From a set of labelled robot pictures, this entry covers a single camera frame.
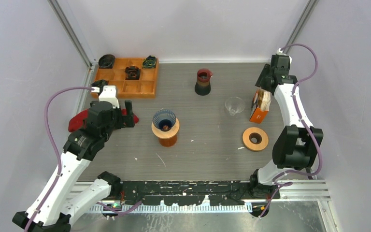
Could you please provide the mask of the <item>blue glass dripper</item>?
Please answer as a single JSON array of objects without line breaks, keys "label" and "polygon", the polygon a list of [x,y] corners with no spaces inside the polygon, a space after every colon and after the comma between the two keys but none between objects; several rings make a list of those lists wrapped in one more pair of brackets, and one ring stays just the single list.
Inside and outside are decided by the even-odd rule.
[{"label": "blue glass dripper", "polygon": [[154,114],[152,122],[157,129],[169,131],[176,123],[176,115],[171,110],[162,109]]}]

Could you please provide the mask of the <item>orange coffee filter box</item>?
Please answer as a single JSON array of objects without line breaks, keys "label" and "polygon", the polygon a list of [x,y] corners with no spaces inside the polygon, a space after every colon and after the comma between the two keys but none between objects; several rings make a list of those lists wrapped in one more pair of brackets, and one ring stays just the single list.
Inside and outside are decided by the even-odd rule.
[{"label": "orange coffee filter box", "polygon": [[250,122],[261,123],[266,117],[271,104],[271,93],[258,88],[251,104]]}]

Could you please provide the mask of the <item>orange glass carafe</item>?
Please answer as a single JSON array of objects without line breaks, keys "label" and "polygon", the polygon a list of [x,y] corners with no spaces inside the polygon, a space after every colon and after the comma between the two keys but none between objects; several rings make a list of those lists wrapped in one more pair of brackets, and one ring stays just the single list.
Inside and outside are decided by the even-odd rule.
[{"label": "orange glass carafe", "polygon": [[176,144],[177,142],[177,135],[173,136],[172,138],[159,138],[159,143],[164,147],[171,147]]}]

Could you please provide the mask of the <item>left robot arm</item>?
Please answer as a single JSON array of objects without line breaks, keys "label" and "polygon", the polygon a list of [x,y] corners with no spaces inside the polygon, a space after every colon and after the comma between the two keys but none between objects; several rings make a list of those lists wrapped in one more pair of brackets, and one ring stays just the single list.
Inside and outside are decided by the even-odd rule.
[{"label": "left robot arm", "polygon": [[12,222],[27,232],[69,232],[77,219],[104,198],[117,199],[123,190],[121,179],[104,171],[72,199],[76,181],[102,150],[114,130],[133,128],[132,102],[125,101],[126,114],[107,101],[92,101],[81,127],[72,132],[60,155],[60,163],[27,211],[16,212]]}]

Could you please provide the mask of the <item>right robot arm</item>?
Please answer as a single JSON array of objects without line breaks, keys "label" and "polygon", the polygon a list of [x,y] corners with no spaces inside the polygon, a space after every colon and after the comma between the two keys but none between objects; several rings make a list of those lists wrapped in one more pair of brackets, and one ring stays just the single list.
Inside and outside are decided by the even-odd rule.
[{"label": "right robot arm", "polygon": [[316,159],[323,131],[313,126],[300,100],[298,80],[290,75],[291,57],[278,52],[265,64],[257,81],[251,103],[250,121],[261,123],[269,111],[271,97],[280,107],[284,128],[272,148],[272,159],[250,176],[249,192],[262,198],[277,189],[283,176],[303,174]]}]

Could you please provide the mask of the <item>clear glass dripper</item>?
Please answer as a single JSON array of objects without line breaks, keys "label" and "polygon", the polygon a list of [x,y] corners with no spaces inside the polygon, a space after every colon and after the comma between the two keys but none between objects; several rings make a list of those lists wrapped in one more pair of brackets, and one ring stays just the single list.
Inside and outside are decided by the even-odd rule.
[{"label": "clear glass dripper", "polygon": [[240,97],[229,97],[225,101],[225,108],[228,110],[231,116],[235,116],[244,111],[245,102]]}]

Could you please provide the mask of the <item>red cloth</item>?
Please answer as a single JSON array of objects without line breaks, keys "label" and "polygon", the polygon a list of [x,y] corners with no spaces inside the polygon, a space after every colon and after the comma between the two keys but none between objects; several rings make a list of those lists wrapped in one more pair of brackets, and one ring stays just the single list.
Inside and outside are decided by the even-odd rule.
[{"label": "red cloth", "polygon": [[[87,115],[88,115],[88,109],[86,110],[83,110],[81,111],[80,113],[78,113],[76,116],[74,116],[70,121],[69,121],[69,125],[68,125],[68,131],[69,132],[74,132],[78,129],[80,129],[82,126],[83,126],[83,123],[84,123],[84,119],[87,118]],[[123,116],[126,116],[127,115],[127,111],[126,109],[122,109],[121,110],[121,113]],[[138,123],[139,122],[139,118],[133,114],[134,116],[134,123]]]}]

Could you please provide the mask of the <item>green coil bottom left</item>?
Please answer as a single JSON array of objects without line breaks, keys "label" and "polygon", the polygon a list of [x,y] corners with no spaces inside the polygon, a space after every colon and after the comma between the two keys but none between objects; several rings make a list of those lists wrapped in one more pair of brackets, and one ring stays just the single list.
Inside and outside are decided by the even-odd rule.
[{"label": "green coil bottom left", "polygon": [[104,79],[94,81],[91,84],[91,88],[93,89],[92,92],[96,92],[98,94],[101,94],[102,91],[103,91],[103,88],[105,86],[107,86],[108,84],[109,84],[109,81],[108,80],[104,80]]}]

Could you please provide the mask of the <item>green coil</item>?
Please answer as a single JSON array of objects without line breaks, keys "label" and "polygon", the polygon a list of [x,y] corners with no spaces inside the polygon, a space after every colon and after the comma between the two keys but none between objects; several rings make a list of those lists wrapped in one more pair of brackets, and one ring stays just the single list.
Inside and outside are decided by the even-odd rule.
[{"label": "green coil", "polygon": [[157,65],[157,58],[155,56],[149,55],[142,61],[143,69],[153,69]]},{"label": "green coil", "polygon": [[103,91],[103,88],[105,86],[107,86],[108,84],[109,84],[109,81],[108,80],[104,80],[104,79],[94,81],[91,84],[91,88],[93,89],[92,92],[96,92],[98,94],[101,94],[102,91]]}]

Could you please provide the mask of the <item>orange wooden compartment tray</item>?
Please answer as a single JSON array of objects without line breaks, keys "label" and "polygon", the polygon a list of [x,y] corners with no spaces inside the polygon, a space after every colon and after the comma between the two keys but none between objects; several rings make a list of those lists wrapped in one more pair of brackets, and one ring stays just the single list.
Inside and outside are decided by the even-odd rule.
[{"label": "orange wooden compartment tray", "polygon": [[[116,86],[117,96],[123,99],[151,99],[156,96],[159,60],[153,69],[143,69],[145,58],[116,58],[112,69],[98,68],[95,79],[108,80],[109,85]],[[141,69],[139,80],[126,80],[125,68],[137,66]]]}]

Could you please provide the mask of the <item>green coil top right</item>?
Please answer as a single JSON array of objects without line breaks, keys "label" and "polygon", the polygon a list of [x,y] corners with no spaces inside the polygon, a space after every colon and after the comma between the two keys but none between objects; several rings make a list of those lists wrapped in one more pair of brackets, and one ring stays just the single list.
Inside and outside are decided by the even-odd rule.
[{"label": "green coil top right", "polygon": [[143,69],[153,69],[157,65],[157,58],[155,56],[149,55],[142,61]]}]

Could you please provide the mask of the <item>red black carafe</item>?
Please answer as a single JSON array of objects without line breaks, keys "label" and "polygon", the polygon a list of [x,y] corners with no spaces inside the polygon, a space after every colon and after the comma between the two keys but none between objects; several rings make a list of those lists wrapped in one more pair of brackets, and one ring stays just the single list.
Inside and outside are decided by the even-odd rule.
[{"label": "red black carafe", "polygon": [[210,79],[213,73],[209,69],[199,69],[197,71],[197,81],[195,92],[200,96],[208,95],[211,92]]}]

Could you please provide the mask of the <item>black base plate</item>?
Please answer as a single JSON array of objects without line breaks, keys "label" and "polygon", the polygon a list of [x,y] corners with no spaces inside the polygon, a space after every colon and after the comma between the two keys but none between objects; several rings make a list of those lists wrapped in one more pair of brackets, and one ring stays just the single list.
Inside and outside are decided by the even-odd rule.
[{"label": "black base plate", "polygon": [[243,205],[246,200],[269,200],[277,186],[254,181],[124,181],[120,192],[107,200],[127,204],[141,201],[143,205],[201,205],[208,198],[210,206]]}]

